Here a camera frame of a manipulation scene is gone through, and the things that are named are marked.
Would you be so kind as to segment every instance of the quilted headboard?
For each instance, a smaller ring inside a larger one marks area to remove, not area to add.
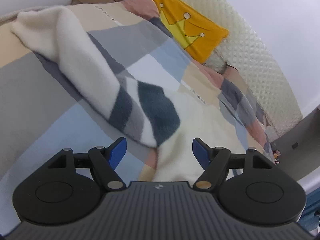
[[[292,129],[302,114],[278,63],[251,26],[226,0],[182,0],[218,25],[229,36],[212,52],[206,65],[221,72],[226,63],[235,67],[257,98],[273,127],[271,141]]]

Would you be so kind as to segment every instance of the pillow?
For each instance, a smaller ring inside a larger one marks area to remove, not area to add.
[[[201,64],[229,31],[204,17],[181,0],[153,0],[160,19],[176,41]]]
[[[240,76],[238,70],[230,65],[227,65],[223,73],[223,76],[224,78],[228,79],[230,82],[235,84],[240,89],[240,91],[245,95],[252,109],[255,111],[258,121],[263,125],[263,128],[265,129],[269,125],[266,115],[262,107],[259,105],[256,97],[253,95],[251,89],[248,87],[247,83]]]

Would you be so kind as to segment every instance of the folded blanket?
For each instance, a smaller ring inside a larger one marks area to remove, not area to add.
[[[157,147],[155,181],[195,182],[203,172],[192,154],[195,137],[211,147],[222,146],[243,153],[241,142],[233,136],[234,127],[215,105],[204,104],[189,93],[164,89],[130,77],[116,77],[103,51],[96,46],[95,38],[83,30],[69,9],[55,7],[20,13],[12,24],[12,31],[28,48],[57,62],[60,70],[111,125],[146,146]],[[222,86],[221,76],[206,72],[196,62],[193,67],[217,87]],[[227,90],[235,89],[235,86],[229,86]],[[228,96],[235,97],[233,99],[241,106],[243,98],[237,98],[236,93],[224,94],[219,99],[218,95],[212,95],[214,100],[220,100],[231,109],[232,98],[228,99]],[[259,129],[258,121],[247,125],[243,121],[247,116],[233,114],[248,131]],[[267,143],[261,136],[248,141],[251,142],[249,146],[255,147]],[[264,152],[263,146],[257,149]]]

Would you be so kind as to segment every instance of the patchwork duvet cover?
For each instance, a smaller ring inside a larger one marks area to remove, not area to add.
[[[91,63],[84,75],[86,48]],[[2,235],[20,222],[15,187],[63,148],[87,152],[126,137],[116,167],[126,184],[194,183],[203,171],[192,155],[194,137],[239,154],[256,147],[273,160],[246,96],[179,46],[151,0],[49,8],[1,25],[0,113]]]

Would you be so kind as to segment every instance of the crown print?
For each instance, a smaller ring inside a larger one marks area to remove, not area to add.
[[[186,35],[185,23],[188,19],[191,18],[190,13],[187,13],[187,12],[184,13],[182,20],[177,21],[176,23],[170,25],[165,14],[164,14],[164,10],[162,9],[164,7],[163,3],[160,3],[160,7],[161,7],[160,19],[161,19],[162,23],[169,30],[169,32],[171,32],[171,34],[174,36],[174,38],[177,40],[177,42],[179,42],[179,44],[184,49],[187,48],[188,46],[190,46],[198,38],[205,36],[204,33],[200,33],[199,35],[192,36],[192,37],[189,37]]]

